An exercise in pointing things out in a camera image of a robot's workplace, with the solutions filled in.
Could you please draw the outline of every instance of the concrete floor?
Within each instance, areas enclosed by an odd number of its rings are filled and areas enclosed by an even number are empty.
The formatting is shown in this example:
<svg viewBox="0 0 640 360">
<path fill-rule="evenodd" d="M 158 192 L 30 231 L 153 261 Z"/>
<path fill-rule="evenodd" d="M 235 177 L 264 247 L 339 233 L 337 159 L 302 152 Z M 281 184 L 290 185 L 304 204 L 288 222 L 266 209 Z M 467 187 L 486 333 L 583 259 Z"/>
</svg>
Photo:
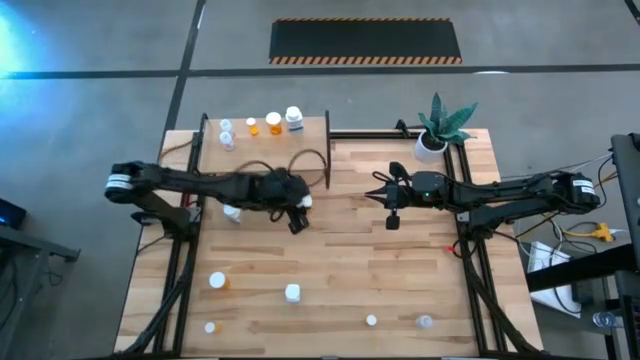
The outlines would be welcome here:
<svg viewBox="0 0 640 360">
<path fill-rule="evenodd" d="M 0 1 L 0 74 L 178 69 L 195 5 Z M 312 16 L 451 17 L 467 65 L 640 63 L 640 28 L 622 0 L 210 0 L 191 68 L 266 67 L 271 21 Z M 202 112 L 244 117 L 292 104 L 307 114 L 330 110 L 338 129 L 389 128 L 399 118 L 417 124 L 415 114 L 438 91 L 450 109 L 480 103 L 468 126 L 490 129 L 505 176 L 594 158 L 606 153 L 610 135 L 640 131 L 639 82 L 639 72 L 197 78 L 187 81 L 176 128 L 195 128 Z M 27 232 L 82 248 L 76 264 L 53 262 L 64 282 L 40 291 L 14 358 L 111 352 L 140 229 L 129 218 L 133 208 L 104 199 L 105 179 L 114 162 L 156 159 L 175 84 L 0 80 L 0 140 L 11 150 L 0 153 L 0 198 L 29 211 Z M 617 184 L 607 193 L 606 208 L 580 220 L 626 228 Z M 533 239 L 551 237 L 546 227 Z M 593 244 L 603 250 L 625 241 Z M 606 357 L 601 336 L 541 332 L 554 354 Z"/>
</svg>

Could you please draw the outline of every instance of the wooden table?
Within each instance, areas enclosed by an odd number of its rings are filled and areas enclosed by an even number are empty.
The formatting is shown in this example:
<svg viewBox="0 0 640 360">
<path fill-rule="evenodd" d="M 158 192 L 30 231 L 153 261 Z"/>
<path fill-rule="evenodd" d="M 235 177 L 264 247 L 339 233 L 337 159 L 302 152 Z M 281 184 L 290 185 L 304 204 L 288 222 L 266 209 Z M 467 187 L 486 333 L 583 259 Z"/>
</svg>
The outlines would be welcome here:
<svg viewBox="0 0 640 360">
<path fill-rule="evenodd" d="M 466 146 L 474 182 L 499 180 L 488 131 L 468 131 L 477 137 Z M 191 131 L 170 131 L 163 146 L 170 148 L 191 136 Z M 442 161 L 417 162 L 413 145 L 414 140 L 333 140 L 331 187 L 311 189 L 311 225 L 296 236 L 289 233 L 286 220 L 273 224 L 262 213 L 245 212 L 240 225 L 231 224 L 221 215 L 220 204 L 208 199 L 182 355 L 477 355 L 462 264 L 444 250 L 456 239 L 452 214 L 403 209 L 400 230 L 387 231 L 388 211 L 363 197 L 381 186 L 371 172 L 386 173 L 390 161 L 399 161 L 410 173 L 445 172 Z M 188 152 L 173 152 L 163 164 L 184 169 Z M 163 196 L 178 202 L 177 194 Z M 507 227 L 501 230 L 510 232 Z M 160 232 L 146 229 L 140 245 Z M 131 344 L 157 310 L 170 247 L 170 241 L 160 242 L 138 257 L 115 350 Z M 500 305 L 525 338 L 542 348 L 517 246 L 495 238 L 487 248 Z M 228 275 L 229 290 L 209 286 L 214 271 Z M 284 301 L 289 283 L 300 284 L 300 304 Z M 488 311 L 482 309 L 493 344 Z M 365 323 L 369 314 L 378 318 L 375 327 Z M 432 328 L 416 328 L 416 317 L 422 314 L 433 317 Z M 205 333 L 209 321 L 222 330 Z"/>
</svg>

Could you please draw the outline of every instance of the white object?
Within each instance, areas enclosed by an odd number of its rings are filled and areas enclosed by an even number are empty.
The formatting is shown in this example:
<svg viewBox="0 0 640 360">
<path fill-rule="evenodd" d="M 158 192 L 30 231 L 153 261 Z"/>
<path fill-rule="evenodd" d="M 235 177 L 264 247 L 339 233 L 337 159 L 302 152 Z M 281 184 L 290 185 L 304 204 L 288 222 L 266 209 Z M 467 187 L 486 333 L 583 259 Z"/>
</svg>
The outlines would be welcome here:
<svg viewBox="0 0 640 360">
<path fill-rule="evenodd" d="M 226 131 L 220 133 L 220 143 L 227 151 L 232 151 L 235 148 L 235 145 L 233 144 L 233 136 Z"/>
<path fill-rule="evenodd" d="M 422 162 L 427 162 L 433 159 L 438 159 L 438 160 L 441 159 L 442 153 L 447 149 L 447 146 L 449 146 L 449 143 L 444 143 L 444 146 L 440 150 L 429 150 L 427 149 L 426 146 L 422 145 L 422 137 L 425 136 L 426 132 L 427 132 L 426 130 L 423 131 L 420 134 L 418 141 L 416 141 L 416 146 L 413 151 L 413 156 L 415 156 L 416 159 Z"/>
<path fill-rule="evenodd" d="M 236 224 L 240 223 L 240 213 L 242 212 L 242 210 L 234 208 L 231 205 L 225 205 L 222 207 L 222 212 L 224 212 L 224 216 L 226 216 L 227 219 L 231 220 L 231 222 Z"/>
<path fill-rule="evenodd" d="M 233 132 L 233 125 L 231 125 L 231 120 L 229 119 L 220 121 L 220 129 L 222 130 L 222 132 L 228 132 L 229 134 L 231 134 L 231 137 L 236 136 L 236 134 Z"/>
<path fill-rule="evenodd" d="M 289 284 L 287 288 L 284 289 L 284 297 L 287 299 L 287 302 L 290 304 L 297 304 L 300 302 L 300 285 L 298 284 Z"/>
<path fill-rule="evenodd" d="M 287 126 L 289 131 L 296 131 L 302 129 L 302 113 L 297 106 L 289 106 L 287 112 L 284 115 L 287 119 Z"/>
<path fill-rule="evenodd" d="M 420 329 L 428 329 L 433 326 L 433 319 L 429 315 L 422 315 L 416 319 L 416 326 Z"/>
<path fill-rule="evenodd" d="M 204 325 L 204 331 L 205 331 L 207 334 L 211 334 L 211 333 L 213 333 L 214 331 L 216 331 L 216 324 L 214 324 L 214 323 L 212 323 L 212 322 L 208 322 L 208 323 L 206 323 L 206 324 Z"/>
<path fill-rule="evenodd" d="M 567 254 L 556 250 L 553 252 L 553 255 L 551 255 L 552 251 L 553 248 L 539 241 L 532 242 L 531 250 L 529 250 L 531 256 L 529 256 L 527 272 L 538 271 L 549 267 L 549 260 L 551 260 L 552 265 L 558 265 L 569 261 L 569 256 Z M 573 301 L 571 296 L 571 285 L 560 286 L 557 287 L 556 290 L 558 291 L 558 297 L 562 300 L 562 305 L 572 312 L 578 312 L 578 314 L 567 312 L 558 302 L 558 298 L 556 298 L 553 289 L 532 292 L 531 299 L 537 303 L 562 311 L 565 314 L 580 318 L 579 312 L 582 306 Z"/>
<path fill-rule="evenodd" d="M 367 325 L 376 326 L 377 323 L 378 323 L 378 319 L 376 319 L 375 315 L 367 316 Z"/>
<path fill-rule="evenodd" d="M 311 195 L 306 195 L 305 197 L 302 198 L 302 201 L 300 201 L 300 204 L 298 204 L 298 207 L 306 207 L 307 209 L 311 207 L 311 205 L 313 204 L 313 199 L 311 198 Z"/>
<path fill-rule="evenodd" d="M 278 114 L 277 112 L 270 112 L 267 114 L 266 120 L 267 124 L 276 126 L 280 124 L 280 121 L 282 121 L 282 116 L 280 116 L 280 114 Z"/>
<path fill-rule="evenodd" d="M 214 272 L 209 276 L 209 285 L 214 289 L 222 289 L 227 282 L 227 277 L 221 272 Z"/>
</svg>

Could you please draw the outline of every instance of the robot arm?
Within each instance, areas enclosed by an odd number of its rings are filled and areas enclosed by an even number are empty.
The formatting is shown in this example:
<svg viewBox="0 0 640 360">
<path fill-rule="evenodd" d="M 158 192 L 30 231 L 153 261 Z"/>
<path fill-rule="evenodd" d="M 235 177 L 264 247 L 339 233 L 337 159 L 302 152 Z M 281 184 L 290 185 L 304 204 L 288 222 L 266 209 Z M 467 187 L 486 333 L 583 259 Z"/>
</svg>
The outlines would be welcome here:
<svg viewBox="0 0 640 360">
<path fill-rule="evenodd" d="M 115 164 L 107 181 L 105 196 L 114 203 L 135 204 L 145 214 L 162 213 L 156 217 L 169 218 L 170 221 L 163 221 L 169 230 L 186 227 L 189 213 L 171 207 L 155 195 L 154 190 L 213 197 L 243 210 L 270 214 L 286 212 L 291 219 L 289 228 L 294 234 L 309 226 L 306 218 L 306 210 L 311 207 L 309 187 L 301 177 L 289 174 L 284 168 L 265 174 L 233 172 L 203 175 L 142 162 Z M 277 221 L 279 215 L 271 219 Z"/>
<path fill-rule="evenodd" d="M 458 218 L 466 224 L 466 235 L 470 238 L 488 239 L 503 222 L 549 211 L 584 214 L 600 204 L 593 183 L 580 173 L 541 173 L 527 179 L 486 185 L 456 182 L 431 171 L 409 175 L 397 162 L 389 164 L 389 173 L 393 178 L 374 173 L 385 185 L 365 195 L 391 210 L 387 229 L 399 228 L 398 209 L 437 208 L 460 214 Z M 507 203 L 487 205 L 498 202 Z"/>
</svg>

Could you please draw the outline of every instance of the black mat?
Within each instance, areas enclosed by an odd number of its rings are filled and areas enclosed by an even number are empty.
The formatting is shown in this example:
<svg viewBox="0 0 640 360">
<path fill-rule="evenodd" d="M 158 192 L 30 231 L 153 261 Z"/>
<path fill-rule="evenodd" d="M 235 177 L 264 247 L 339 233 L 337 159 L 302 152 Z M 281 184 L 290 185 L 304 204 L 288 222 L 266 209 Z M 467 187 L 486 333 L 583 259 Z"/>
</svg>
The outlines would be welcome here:
<svg viewBox="0 0 640 360">
<path fill-rule="evenodd" d="M 269 59 L 278 65 L 462 63 L 448 18 L 278 19 Z"/>
</svg>

